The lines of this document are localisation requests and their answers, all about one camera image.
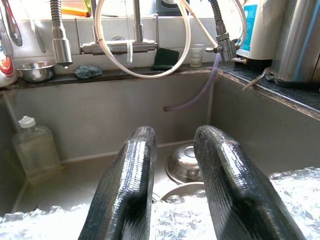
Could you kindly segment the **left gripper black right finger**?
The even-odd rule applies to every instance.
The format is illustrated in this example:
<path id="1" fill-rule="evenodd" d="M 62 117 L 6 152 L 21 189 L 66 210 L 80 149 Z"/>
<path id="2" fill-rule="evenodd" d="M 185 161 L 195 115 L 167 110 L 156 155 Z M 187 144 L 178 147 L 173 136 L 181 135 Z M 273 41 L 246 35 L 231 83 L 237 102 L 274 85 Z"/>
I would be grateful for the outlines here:
<path id="1" fill-rule="evenodd" d="M 194 153 L 218 240 L 303 240 L 268 177 L 241 144 L 212 125 L 198 127 Z"/>

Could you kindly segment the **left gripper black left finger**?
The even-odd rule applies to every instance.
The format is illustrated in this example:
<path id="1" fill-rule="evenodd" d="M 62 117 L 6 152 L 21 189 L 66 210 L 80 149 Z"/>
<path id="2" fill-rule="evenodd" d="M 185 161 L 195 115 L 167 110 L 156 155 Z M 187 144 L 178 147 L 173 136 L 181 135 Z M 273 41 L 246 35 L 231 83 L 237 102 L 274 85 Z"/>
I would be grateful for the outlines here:
<path id="1" fill-rule="evenodd" d="M 98 183 L 80 240 L 149 239 L 156 160 L 155 130 L 133 130 Z"/>

